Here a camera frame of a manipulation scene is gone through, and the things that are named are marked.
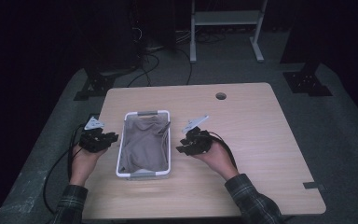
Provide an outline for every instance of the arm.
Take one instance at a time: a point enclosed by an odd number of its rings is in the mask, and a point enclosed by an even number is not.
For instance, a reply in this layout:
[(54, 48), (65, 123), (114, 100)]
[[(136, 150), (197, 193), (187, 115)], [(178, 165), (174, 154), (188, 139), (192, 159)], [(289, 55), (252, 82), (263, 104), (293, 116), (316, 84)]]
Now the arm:
[(72, 176), (50, 223), (81, 223), (84, 202), (88, 193), (84, 186), (94, 170), (97, 160), (105, 151), (91, 153), (80, 146), (74, 147), (72, 155), (75, 155), (75, 157), (72, 162)]
[(240, 208), (245, 223), (283, 223), (277, 204), (258, 193), (246, 175), (240, 175), (220, 144), (213, 142), (207, 153), (193, 157), (207, 163), (227, 181), (226, 189)]

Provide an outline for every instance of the plaid shirt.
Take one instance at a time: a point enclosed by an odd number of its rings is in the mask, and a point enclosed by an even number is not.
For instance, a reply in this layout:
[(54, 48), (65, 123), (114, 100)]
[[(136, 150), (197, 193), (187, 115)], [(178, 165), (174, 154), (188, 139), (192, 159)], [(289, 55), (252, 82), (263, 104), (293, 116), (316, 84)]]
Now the plaid shirt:
[(54, 218), (50, 221), (53, 223), (81, 223), (84, 202), (89, 191), (76, 185), (68, 185), (61, 196), (57, 205), (57, 211)]
[(244, 223), (284, 223), (278, 205), (257, 192), (247, 175), (234, 176), (225, 186), (240, 208)]
[[(283, 223), (281, 212), (275, 202), (257, 192), (247, 175), (237, 175), (225, 184), (232, 199), (241, 210), (244, 223)], [(79, 224), (88, 190), (69, 185), (58, 203), (50, 224)]]

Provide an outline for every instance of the gray floor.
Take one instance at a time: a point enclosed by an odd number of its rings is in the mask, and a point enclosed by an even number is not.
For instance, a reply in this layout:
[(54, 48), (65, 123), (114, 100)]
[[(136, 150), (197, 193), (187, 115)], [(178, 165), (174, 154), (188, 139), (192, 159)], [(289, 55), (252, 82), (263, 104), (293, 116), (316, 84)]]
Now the gray floor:
[[(214, 83), (267, 82), (272, 86), (282, 111), (293, 131), (316, 182), (327, 210), (318, 216), (294, 217), (287, 223), (358, 223), (358, 108), (343, 89), (337, 75), (321, 65), (316, 75), (334, 96), (309, 97), (291, 93), (282, 72), (296, 71), (302, 64), (279, 64), (288, 33), (262, 33), (259, 44), (266, 61), (257, 63), (248, 37), (227, 35), (213, 45), (198, 45), (198, 61), (192, 66), (190, 85)], [(179, 46), (188, 52), (188, 44)], [(149, 73), (152, 86), (185, 85), (190, 72), (186, 56), (178, 51), (157, 52), (158, 67)], [(153, 67), (148, 57), (145, 69)], [(141, 70), (120, 77), (114, 88), (126, 87)], [(46, 174), (67, 149), (72, 130), (99, 113), (103, 97), (73, 101), (86, 75), (74, 74), (51, 114), (34, 149), (0, 210), (0, 223), (45, 223), (50, 218), (43, 204), (42, 189)], [(132, 86), (146, 86), (145, 77)], [(55, 206), (66, 185), (66, 157), (58, 164), (48, 182), (48, 203)], [(215, 223), (226, 223), (216, 220)], [(211, 220), (175, 220), (174, 223), (212, 223)], [(99, 221), (95, 223), (113, 223)]]

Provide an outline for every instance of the wooden table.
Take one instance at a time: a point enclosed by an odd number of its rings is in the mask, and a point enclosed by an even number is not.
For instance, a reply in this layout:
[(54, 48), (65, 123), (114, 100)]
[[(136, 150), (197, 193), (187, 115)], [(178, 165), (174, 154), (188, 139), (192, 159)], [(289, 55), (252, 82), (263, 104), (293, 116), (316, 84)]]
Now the wooden table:
[[(226, 100), (215, 95), (222, 92)], [(89, 178), (83, 218), (130, 219), (236, 217), (240, 210), (224, 179), (206, 164), (175, 147), (189, 119), (210, 117), (202, 130), (218, 133), (231, 147), (240, 173), (269, 196), (284, 215), (321, 214), (324, 201), (313, 182), (275, 94), (267, 83), (112, 89), (100, 120), (105, 132), (121, 135), (131, 111), (165, 109), (171, 113), (172, 170), (168, 179), (129, 181), (116, 176), (119, 141), (100, 158)]]

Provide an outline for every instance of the right hand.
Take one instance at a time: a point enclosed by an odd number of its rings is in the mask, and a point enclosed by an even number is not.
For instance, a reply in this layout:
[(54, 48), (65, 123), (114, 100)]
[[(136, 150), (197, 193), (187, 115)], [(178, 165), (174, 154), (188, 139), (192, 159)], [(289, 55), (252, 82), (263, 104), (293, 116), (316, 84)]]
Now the right hand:
[(215, 172), (220, 174), (226, 181), (239, 174), (234, 167), (226, 150), (217, 142), (213, 141), (207, 153), (192, 156), (199, 159)]

